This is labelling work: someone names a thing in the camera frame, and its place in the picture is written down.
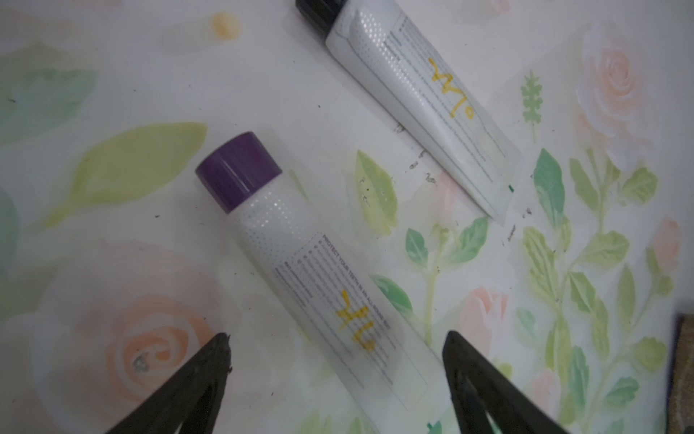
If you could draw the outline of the white tube purple cap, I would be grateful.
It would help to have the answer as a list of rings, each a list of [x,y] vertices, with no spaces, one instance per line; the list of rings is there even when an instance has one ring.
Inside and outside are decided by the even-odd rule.
[[[444,368],[362,271],[257,136],[217,148],[196,175],[235,241],[379,433],[426,433],[448,408]]]

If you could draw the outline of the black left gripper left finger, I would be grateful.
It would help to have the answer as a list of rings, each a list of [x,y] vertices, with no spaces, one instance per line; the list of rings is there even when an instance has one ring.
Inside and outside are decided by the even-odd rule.
[[[211,433],[232,372],[230,337],[216,334],[110,433]]]

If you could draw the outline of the brown striped towel cloth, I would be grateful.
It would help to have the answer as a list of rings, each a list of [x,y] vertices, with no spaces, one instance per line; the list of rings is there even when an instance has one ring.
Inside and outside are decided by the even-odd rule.
[[[693,432],[693,316],[678,318],[667,408],[667,433]]]

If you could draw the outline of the white tube dark cap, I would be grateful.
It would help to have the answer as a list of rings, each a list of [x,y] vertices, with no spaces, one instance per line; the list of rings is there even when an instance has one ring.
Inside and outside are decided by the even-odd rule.
[[[522,153],[394,1],[298,1],[328,51],[495,222]]]

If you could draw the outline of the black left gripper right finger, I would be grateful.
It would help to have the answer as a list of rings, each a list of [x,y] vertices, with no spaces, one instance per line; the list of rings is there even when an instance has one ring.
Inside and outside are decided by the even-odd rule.
[[[462,433],[563,433],[565,430],[502,375],[459,332],[443,351],[451,401]]]

